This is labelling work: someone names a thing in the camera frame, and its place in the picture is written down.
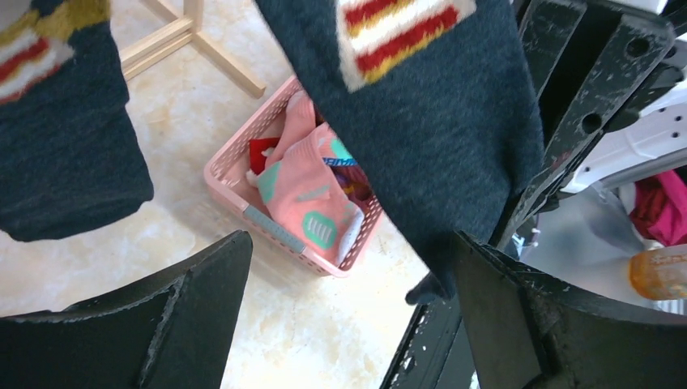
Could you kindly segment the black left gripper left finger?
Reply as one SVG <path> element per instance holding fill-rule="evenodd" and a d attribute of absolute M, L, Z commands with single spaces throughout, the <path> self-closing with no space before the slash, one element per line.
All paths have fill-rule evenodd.
<path fill-rule="evenodd" d="M 64 310 L 2 318 L 2 387 L 219 387 L 252 254 L 237 230 Z"/>

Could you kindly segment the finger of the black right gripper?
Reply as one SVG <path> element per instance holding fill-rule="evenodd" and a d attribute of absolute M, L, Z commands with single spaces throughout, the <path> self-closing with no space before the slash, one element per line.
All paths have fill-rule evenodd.
<path fill-rule="evenodd" d="M 553 143 L 579 86 L 574 65 L 565 57 L 582 17 L 584 1 L 531 1 L 519 32 L 531 72 L 544 128 L 544 143 Z"/>
<path fill-rule="evenodd" d="M 649 11 L 586 11 L 570 52 L 579 86 L 553 143 L 545 146 L 542 169 L 520 197 L 506 207 L 492 246 L 502 249 L 515 230 L 558 192 L 599 142 L 604 126 L 664 59 L 676 33 L 670 21 Z"/>

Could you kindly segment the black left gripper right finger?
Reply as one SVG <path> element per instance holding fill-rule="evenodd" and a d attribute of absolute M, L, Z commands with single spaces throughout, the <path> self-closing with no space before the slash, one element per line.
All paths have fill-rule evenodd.
<path fill-rule="evenodd" d="M 685 387 L 685 316 L 578 288 L 465 233 L 454 242 L 481 387 Z"/>

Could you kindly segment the pink plastic basket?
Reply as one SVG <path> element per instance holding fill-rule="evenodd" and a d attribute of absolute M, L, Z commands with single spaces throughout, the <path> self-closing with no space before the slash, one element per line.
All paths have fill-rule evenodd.
<path fill-rule="evenodd" d="M 367 202 L 361 232 L 343 263 L 337 267 L 275 223 L 258 190 L 245 177 L 250 167 L 249 141 L 280 135 L 287 103 L 301 89 L 296 76 L 288 78 L 206 163 L 203 176 L 210 196 L 244 220 L 252 232 L 261 234 L 289 258 L 299 261 L 318 276 L 344 278 L 364 256 L 370 237 L 384 215 L 378 200 L 372 197 Z"/>

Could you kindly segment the red santa sock front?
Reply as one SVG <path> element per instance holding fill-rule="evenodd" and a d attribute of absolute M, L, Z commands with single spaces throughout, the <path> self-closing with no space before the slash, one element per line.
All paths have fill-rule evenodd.
<path fill-rule="evenodd" d="M 245 173 L 247 182 L 257 186 L 258 175 L 265 169 L 267 157 L 279 143 L 278 137 L 251 139 L 249 141 L 249 169 Z"/>

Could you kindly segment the purple striped sock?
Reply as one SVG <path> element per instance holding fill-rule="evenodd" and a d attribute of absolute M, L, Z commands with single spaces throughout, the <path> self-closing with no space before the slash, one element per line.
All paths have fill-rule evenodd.
<path fill-rule="evenodd" d="M 331 169 L 347 197 L 363 212 L 367 212 L 373 191 L 361 167 L 359 165 L 335 166 Z"/>

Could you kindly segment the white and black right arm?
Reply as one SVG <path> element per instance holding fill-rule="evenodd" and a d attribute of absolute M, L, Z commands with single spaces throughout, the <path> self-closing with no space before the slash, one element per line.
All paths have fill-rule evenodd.
<path fill-rule="evenodd" d="M 541 171 L 504 211 L 503 248 L 559 195 L 677 152 L 650 120 L 686 98 L 683 1 L 518 1 L 518 32 L 544 129 Z"/>

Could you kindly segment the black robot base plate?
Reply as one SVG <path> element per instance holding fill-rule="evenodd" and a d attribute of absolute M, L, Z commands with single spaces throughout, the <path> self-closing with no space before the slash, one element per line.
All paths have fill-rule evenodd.
<path fill-rule="evenodd" d="M 381 389 L 469 388 L 475 366 L 458 299 L 417 306 Z"/>

